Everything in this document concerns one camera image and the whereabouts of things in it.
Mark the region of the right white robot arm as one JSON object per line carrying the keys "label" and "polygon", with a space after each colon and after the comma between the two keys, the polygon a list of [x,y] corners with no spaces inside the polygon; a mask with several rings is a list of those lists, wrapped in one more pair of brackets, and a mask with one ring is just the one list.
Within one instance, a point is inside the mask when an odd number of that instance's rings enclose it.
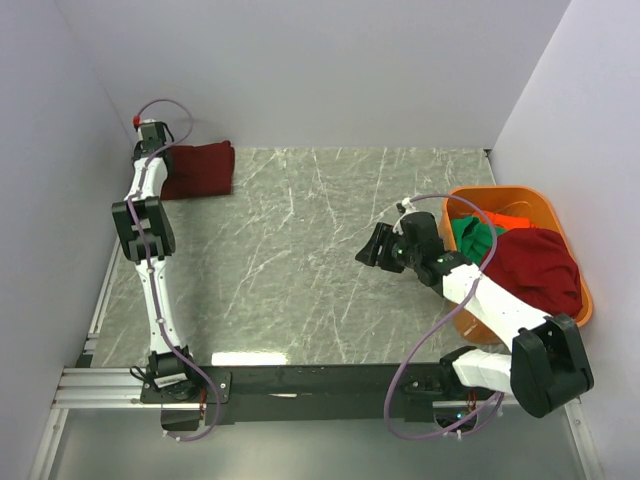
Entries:
{"label": "right white robot arm", "polygon": [[398,226],[377,223],[355,259],[394,273],[413,270],[423,285],[471,313],[508,347],[507,354],[464,347],[443,357],[438,378],[447,397],[484,388],[514,396],[527,413],[542,418],[593,388],[575,321],[526,304],[462,253],[446,249],[432,214],[407,213]]}

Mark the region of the dark red t-shirt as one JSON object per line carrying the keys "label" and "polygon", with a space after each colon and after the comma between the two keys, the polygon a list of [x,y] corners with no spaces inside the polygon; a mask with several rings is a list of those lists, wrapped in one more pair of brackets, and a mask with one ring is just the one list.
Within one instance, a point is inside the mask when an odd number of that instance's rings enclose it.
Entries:
{"label": "dark red t-shirt", "polygon": [[161,189],[163,201],[224,196],[232,193],[235,149],[228,140],[170,149],[172,167]]}

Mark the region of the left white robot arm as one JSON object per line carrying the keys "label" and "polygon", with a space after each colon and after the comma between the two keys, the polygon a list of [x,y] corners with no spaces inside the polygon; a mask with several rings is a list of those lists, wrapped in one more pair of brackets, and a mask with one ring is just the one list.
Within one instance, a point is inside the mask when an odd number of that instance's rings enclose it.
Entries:
{"label": "left white robot arm", "polygon": [[132,367],[130,373],[143,382],[145,393],[169,402],[189,402],[200,395],[200,378],[185,362],[190,351],[175,324],[168,273],[176,242],[161,201],[175,137],[162,121],[136,115],[133,126],[138,136],[133,180],[125,198],[111,207],[122,252],[142,286],[149,323],[147,366]]}

